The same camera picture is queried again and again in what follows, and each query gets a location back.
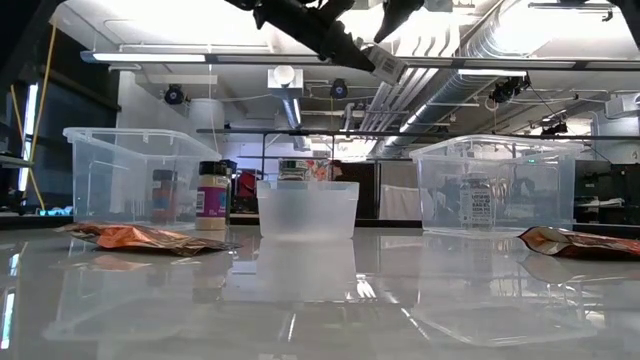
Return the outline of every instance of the white tabletop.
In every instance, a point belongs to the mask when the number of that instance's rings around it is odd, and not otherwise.
[[[0,232],[0,358],[640,359],[640,263],[410,229],[201,235],[244,246],[181,258]]]

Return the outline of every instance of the ceiling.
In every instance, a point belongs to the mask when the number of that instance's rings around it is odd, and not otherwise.
[[[451,27],[459,29],[460,35],[464,35],[495,2],[456,0],[454,3],[472,4],[474,7],[458,6],[449,17],[421,11],[414,14],[382,45],[396,54],[411,55],[411,49],[415,49],[411,44],[415,44],[418,39],[437,39]],[[380,1],[375,0],[358,1],[359,10],[351,10],[341,18],[347,30],[365,41],[371,41],[382,18],[379,3]],[[540,58],[638,58],[640,53],[621,14],[615,11],[613,19],[608,22],[602,21],[603,15],[602,12],[562,11],[553,16],[545,16],[544,21],[535,20],[534,17],[516,19],[515,32],[521,36],[516,41],[526,42],[526,35],[530,33],[548,36],[549,41],[532,55]],[[212,51],[222,53],[311,53],[309,49],[268,24],[262,30],[257,30],[250,13],[243,12],[222,0],[68,0],[60,6],[56,17],[62,31],[88,49],[97,51],[117,51],[123,44],[144,43],[215,44],[217,47],[214,46]],[[260,97],[268,94],[267,70],[272,67],[145,65],[142,70],[136,72],[136,78],[150,93],[159,97],[168,84],[148,81],[149,77],[154,75],[197,75],[204,79],[216,76],[215,86],[209,86],[206,81],[200,79],[192,84],[186,83],[185,89],[192,98],[209,97],[210,91],[212,97],[219,99],[259,97],[226,103],[226,106],[235,110],[228,112],[232,114],[228,116],[228,121],[273,119],[274,114],[283,111],[281,102],[272,97]],[[301,100],[303,112],[340,110],[350,102],[329,101],[328,85],[336,78],[347,80],[350,86],[349,98],[357,98],[352,100],[355,102],[370,103],[381,84],[372,75],[353,69],[305,66],[303,70],[307,88],[306,97]],[[531,72],[530,75],[534,88],[539,90],[538,95],[544,99],[572,97],[575,91],[582,97],[605,99],[610,96],[607,91],[640,90],[638,73]],[[481,105],[479,108],[462,108],[456,111],[456,121],[450,131],[523,131],[530,122],[540,121],[550,113],[549,108],[541,103],[502,104],[496,112],[491,112],[484,106],[487,95],[488,91],[485,90],[481,91],[477,98],[470,99],[470,102],[478,102]],[[532,91],[521,94],[518,100],[521,99],[539,100]],[[601,107],[598,103],[589,104],[591,107],[577,108],[575,111],[589,111]],[[413,101],[408,109],[401,110],[414,110],[418,105]],[[583,105],[585,103],[581,101],[566,101],[555,102],[549,106],[554,111],[559,111]],[[318,120],[317,116],[303,116],[303,125],[305,121]],[[326,116],[324,120],[329,121],[330,117]],[[397,129],[404,120],[398,118],[389,129]]]

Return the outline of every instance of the plastic storage container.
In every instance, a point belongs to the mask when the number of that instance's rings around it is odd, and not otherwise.
[[[283,240],[353,236],[360,184],[258,181],[260,232]]]
[[[198,164],[220,155],[169,130],[67,128],[75,221],[193,224]],[[159,180],[159,174],[171,174]]]
[[[582,149],[471,135],[412,151],[422,226],[482,231],[571,224],[575,158]]]

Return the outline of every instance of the clear plastic bin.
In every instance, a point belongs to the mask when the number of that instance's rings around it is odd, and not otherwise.
[[[412,151],[422,226],[469,231],[573,222],[581,144],[471,135]]]
[[[353,236],[360,184],[258,181],[260,232],[283,240]]]
[[[200,161],[220,155],[169,130],[66,128],[75,221],[193,224]]]

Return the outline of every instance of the reflective table surface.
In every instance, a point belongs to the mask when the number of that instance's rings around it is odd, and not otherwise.
[[[0,232],[0,359],[640,359],[640,263],[413,229],[222,237],[243,247],[181,258]]]

